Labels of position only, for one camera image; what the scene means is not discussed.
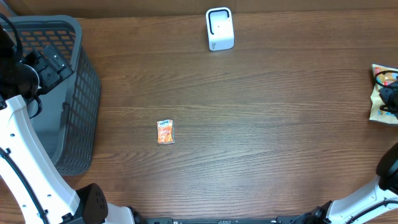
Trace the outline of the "yellow red snack bag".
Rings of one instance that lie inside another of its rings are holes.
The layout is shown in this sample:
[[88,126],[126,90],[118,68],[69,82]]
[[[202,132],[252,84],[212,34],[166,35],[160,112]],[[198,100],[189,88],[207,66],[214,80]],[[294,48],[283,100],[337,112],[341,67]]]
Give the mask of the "yellow red snack bag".
[[379,109],[380,106],[384,104],[379,96],[379,90],[382,87],[386,87],[391,83],[397,82],[397,68],[372,64],[371,71],[373,74],[374,88],[371,93],[372,106],[369,120],[397,125],[397,114],[392,114]]

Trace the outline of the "small orange snack packet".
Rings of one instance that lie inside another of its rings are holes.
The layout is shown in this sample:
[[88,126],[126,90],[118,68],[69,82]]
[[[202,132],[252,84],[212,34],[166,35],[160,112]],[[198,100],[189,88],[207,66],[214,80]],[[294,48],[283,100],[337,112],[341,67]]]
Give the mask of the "small orange snack packet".
[[166,119],[157,122],[157,143],[173,144],[174,138],[174,121]]

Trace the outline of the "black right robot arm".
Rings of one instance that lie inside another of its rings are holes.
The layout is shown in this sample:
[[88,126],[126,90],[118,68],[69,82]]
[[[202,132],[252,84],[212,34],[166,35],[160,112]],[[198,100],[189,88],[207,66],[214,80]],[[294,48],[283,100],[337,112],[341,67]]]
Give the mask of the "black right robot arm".
[[304,223],[366,223],[397,208],[397,145],[376,167],[377,177],[351,195],[315,208]]

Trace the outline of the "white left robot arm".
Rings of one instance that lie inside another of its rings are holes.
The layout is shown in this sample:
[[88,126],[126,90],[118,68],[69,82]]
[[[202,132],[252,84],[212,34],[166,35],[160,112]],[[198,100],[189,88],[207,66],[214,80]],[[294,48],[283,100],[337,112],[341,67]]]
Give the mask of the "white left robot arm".
[[22,56],[18,32],[1,30],[1,177],[17,200],[26,223],[135,223],[129,207],[108,203],[97,184],[73,190],[61,177],[37,137],[27,104],[72,74],[49,56]]

